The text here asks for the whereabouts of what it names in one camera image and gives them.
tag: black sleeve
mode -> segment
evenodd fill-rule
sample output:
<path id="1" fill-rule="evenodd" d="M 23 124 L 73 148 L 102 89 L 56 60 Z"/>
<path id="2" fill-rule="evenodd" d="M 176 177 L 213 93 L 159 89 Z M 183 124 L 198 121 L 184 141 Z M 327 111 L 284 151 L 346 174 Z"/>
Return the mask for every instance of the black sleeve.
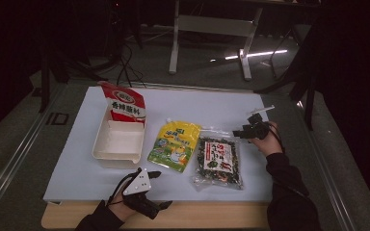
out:
<path id="1" fill-rule="evenodd" d="M 308 198 L 300 171 L 290 166 L 282 153 L 267 157 L 267 171 L 273 176 L 273 199 L 267 210 L 272 231 L 321 230 L 317 208 Z"/>
<path id="2" fill-rule="evenodd" d="M 102 200 L 94 213 L 85 216 L 77 225 L 76 231 L 111 231 L 118 230 L 124 222 L 122 222 L 111 210 L 105 206 L 105 201 Z"/>

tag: tracker device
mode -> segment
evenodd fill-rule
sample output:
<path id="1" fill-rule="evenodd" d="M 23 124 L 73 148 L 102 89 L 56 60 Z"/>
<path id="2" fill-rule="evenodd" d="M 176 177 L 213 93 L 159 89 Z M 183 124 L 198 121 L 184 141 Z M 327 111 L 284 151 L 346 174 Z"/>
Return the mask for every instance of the tracker device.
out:
<path id="1" fill-rule="evenodd" d="M 155 219 L 161 210 L 165 210 L 172 204 L 172 201 L 165 201 L 161 204 L 156 204 L 146 198 L 146 193 L 151 189 L 150 178 L 157 178 L 161 175 L 161 171 L 146 171 L 140 167 L 136 172 L 126 175 L 117 185 L 113 194 L 110 196 L 107 205 L 113 204 L 112 201 L 119 191 L 122 183 L 129 179 L 122 190 L 122 202 L 131 208 L 151 219 Z"/>
<path id="2" fill-rule="evenodd" d="M 248 118 L 249 124 L 243 125 L 242 131 L 233 131 L 233 136 L 241 139 L 261 139 L 263 140 L 270 131 L 269 122 L 263 122 L 263 118 L 260 115 L 261 112 L 266 112 L 273 109 L 275 106 L 269 108 L 263 108 L 254 110 L 252 115 Z"/>

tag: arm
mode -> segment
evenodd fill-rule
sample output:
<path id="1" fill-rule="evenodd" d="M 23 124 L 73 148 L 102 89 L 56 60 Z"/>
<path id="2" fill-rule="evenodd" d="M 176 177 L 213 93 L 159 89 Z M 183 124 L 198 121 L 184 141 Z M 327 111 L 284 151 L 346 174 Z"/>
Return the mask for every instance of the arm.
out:
<path id="1" fill-rule="evenodd" d="M 268 207 L 268 221 L 274 230 L 321 230 L 317 208 L 308 198 L 300 171 L 290 166 L 276 138 L 277 125 L 270 122 L 273 133 L 264 140 L 250 139 L 267 159 L 267 171 L 273 176 L 273 199 Z"/>
<path id="2" fill-rule="evenodd" d="M 85 216 L 75 229 L 76 231 L 108 231 L 119 229 L 124 222 L 120 220 L 102 200 L 91 215 Z"/>
<path id="3" fill-rule="evenodd" d="M 106 206 L 102 200 L 91 215 L 85 216 L 76 227 L 76 231 L 109 231 L 118 230 L 126 220 L 136 214 L 122 202 L 119 192 L 112 203 Z"/>

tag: table leg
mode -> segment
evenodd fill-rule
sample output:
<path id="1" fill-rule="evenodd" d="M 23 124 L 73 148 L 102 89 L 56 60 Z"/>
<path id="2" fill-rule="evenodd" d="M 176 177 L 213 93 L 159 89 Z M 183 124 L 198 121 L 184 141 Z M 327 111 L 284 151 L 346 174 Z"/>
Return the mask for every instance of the table leg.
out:
<path id="1" fill-rule="evenodd" d="M 246 38 L 245 46 L 243 49 L 239 51 L 239 58 L 242 63 L 243 75 L 245 77 L 245 80 L 247 81 L 251 80 L 251 67 L 249 66 L 248 53 L 249 50 L 251 49 L 251 42 L 253 41 L 254 33 L 256 32 L 262 11 L 263 11 L 262 8 L 258 8 L 256 10 L 253 23 L 251 24 L 251 31 L 249 32 L 249 35 Z"/>
<path id="2" fill-rule="evenodd" d="M 175 1 L 175 18 L 173 20 L 173 45 L 171 52 L 171 61 L 170 61 L 170 74 L 176 73 L 176 64 L 178 62 L 178 17 L 179 17 L 179 0 Z"/>

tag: hand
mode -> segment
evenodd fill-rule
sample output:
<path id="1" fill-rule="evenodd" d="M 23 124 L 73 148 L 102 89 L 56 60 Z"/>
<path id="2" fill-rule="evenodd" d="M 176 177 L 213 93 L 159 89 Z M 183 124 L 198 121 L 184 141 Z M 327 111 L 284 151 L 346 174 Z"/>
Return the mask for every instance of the hand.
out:
<path id="1" fill-rule="evenodd" d="M 125 186 L 119 190 L 108 208 L 117 216 L 117 218 L 119 218 L 122 222 L 125 222 L 128 218 L 135 215 L 137 211 L 130 209 L 130 207 L 126 206 L 124 202 L 122 202 L 123 189 L 125 189 Z"/>
<path id="2" fill-rule="evenodd" d="M 276 128 L 278 125 L 272 121 L 269 121 L 270 124 L 273 126 L 270 126 L 270 129 L 277 134 Z M 254 145 L 257 146 L 260 152 L 264 154 L 265 157 L 273 154 L 273 153 L 282 153 L 282 148 L 280 146 L 280 143 L 278 142 L 278 139 L 276 139 L 275 135 L 271 132 L 263 139 L 248 139 L 249 142 L 254 143 Z"/>

